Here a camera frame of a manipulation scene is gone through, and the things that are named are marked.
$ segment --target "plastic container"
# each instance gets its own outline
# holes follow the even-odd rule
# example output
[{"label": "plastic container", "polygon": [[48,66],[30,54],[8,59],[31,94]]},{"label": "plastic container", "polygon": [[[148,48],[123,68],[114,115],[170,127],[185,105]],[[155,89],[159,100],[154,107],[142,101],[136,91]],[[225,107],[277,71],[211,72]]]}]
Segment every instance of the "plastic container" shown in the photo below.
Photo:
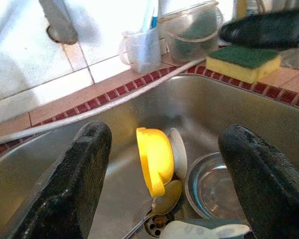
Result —
[{"label": "plastic container", "polygon": [[136,34],[123,33],[119,55],[121,61],[139,73],[156,70],[161,64],[157,27]]},{"label": "plastic container", "polygon": [[218,2],[211,1],[172,12],[159,19],[174,60],[187,62],[218,49],[218,28],[223,19]]}]

